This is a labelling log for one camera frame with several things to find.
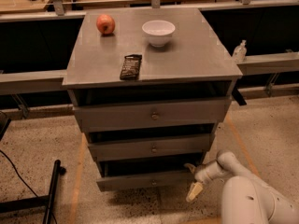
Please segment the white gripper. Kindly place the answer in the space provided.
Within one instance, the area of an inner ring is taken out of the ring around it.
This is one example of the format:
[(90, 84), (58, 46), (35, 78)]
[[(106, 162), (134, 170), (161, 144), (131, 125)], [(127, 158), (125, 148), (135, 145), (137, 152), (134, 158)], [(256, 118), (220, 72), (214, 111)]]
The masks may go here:
[(185, 163), (185, 168), (188, 168), (197, 182), (192, 182), (189, 192), (186, 196), (188, 203), (192, 202), (202, 191), (204, 186), (211, 181), (224, 177), (229, 174), (223, 167), (219, 165), (217, 161), (211, 161), (206, 164), (202, 164), (197, 168), (191, 163)]

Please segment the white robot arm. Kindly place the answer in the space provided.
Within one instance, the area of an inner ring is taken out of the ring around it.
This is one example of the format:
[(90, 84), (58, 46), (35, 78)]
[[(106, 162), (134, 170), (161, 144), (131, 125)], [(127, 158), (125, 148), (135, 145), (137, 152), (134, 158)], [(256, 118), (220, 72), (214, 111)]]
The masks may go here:
[(216, 159), (195, 167), (186, 201), (192, 202), (211, 181), (231, 175), (221, 195), (221, 224), (299, 224), (299, 206), (244, 167), (235, 154), (220, 150)]

